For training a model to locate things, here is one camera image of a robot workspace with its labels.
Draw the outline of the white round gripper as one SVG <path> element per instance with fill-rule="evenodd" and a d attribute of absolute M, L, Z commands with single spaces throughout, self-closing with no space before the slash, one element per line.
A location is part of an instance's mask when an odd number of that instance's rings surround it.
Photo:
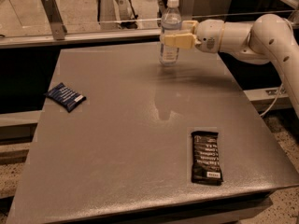
<path fill-rule="evenodd" d="M 183 21 L 181 30 L 189 33 L 160 35 L 160 41 L 172 48 L 192 49 L 196 47 L 203 52 L 217 53 L 220 49 L 223 26 L 222 20 L 205 20 L 200 23 Z"/>

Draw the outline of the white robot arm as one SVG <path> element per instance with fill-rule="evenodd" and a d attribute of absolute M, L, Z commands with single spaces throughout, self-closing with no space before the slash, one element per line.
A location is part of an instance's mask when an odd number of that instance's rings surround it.
<path fill-rule="evenodd" d="M 172 48 L 228 53 L 245 63 L 270 62 L 299 116 L 299 45 L 287 20 L 265 14 L 253 23 L 184 21 L 179 30 L 162 33 L 160 41 Z"/>

